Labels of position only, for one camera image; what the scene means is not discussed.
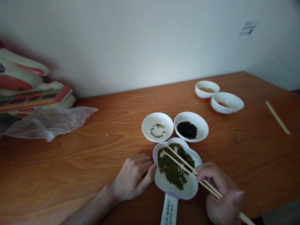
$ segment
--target green beans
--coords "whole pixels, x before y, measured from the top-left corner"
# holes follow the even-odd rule
[[[190,166],[195,168],[195,161],[193,158],[187,154],[187,152],[183,149],[181,144],[178,143],[171,143],[169,145],[170,148],[175,150],[175,147],[177,148],[177,154],[180,155]],[[170,157],[168,157],[166,154],[164,154],[162,157],[160,157],[161,153],[165,151],[169,155],[171,155],[174,159],[176,159],[179,163],[183,164],[185,168],[187,168],[189,171],[192,171],[187,165],[185,165],[170,149],[167,147],[161,148],[158,150],[158,167],[160,173],[165,173],[167,180],[174,184],[179,190],[183,190],[183,184],[187,182],[186,177],[184,174],[189,175],[185,170],[183,170],[180,166],[178,166]]]

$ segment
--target sticker on wall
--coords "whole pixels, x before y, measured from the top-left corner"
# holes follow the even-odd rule
[[[251,34],[257,24],[258,24],[258,21],[246,22],[239,35],[245,36],[245,35]]]

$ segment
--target white wall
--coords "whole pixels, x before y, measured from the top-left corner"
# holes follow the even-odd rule
[[[10,0],[0,39],[90,97],[245,70],[300,88],[297,0]],[[246,21],[260,23],[239,37]]]

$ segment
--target hand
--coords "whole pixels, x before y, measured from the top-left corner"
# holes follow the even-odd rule
[[[238,189],[235,183],[213,162],[207,162],[197,167],[197,179],[208,181],[223,195],[215,198],[211,193],[206,198],[206,210],[209,219],[215,225],[240,224],[239,213],[244,198],[244,191]]]
[[[146,154],[127,158],[119,175],[112,182],[115,198],[122,202],[143,193],[154,180],[156,168],[157,164],[153,164],[151,157]]]

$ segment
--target small white bowl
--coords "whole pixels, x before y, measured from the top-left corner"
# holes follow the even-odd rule
[[[212,97],[210,104],[214,110],[224,114],[235,113],[245,106],[242,99],[227,92],[216,93]]]
[[[214,90],[214,93],[201,91],[200,88],[211,88]],[[219,91],[220,91],[219,85],[211,81],[199,81],[195,86],[195,92],[200,98],[211,98],[215,93]]]
[[[158,128],[156,124],[161,124],[164,126],[164,128],[160,127]],[[142,123],[142,131],[145,135],[145,137],[155,143],[164,142],[171,137],[174,127],[173,127],[173,120],[166,114],[161,112],[155,112],[152,113],[144,119]],[[151,132],[153,132],[155,135],[162,137],[155,138]]]
[[[184,136],[182,136],[178,130],[177,130],[177,126],[179,123],[181,122],[185,122],[188,121],[191,124],[194,124],[197,127],[197,135],[195,139],[187,139]],[[204,138],[207,137],[209,129],[208,129],[208,125],[206,123],[206,121],[199,116],[196,113],[193,112],[182,112],[179,113],[174,120],[174,127],[175,127],[175,132],[176,134],[183,140],[187,141],[187,142],[199,142],[202,141]]]

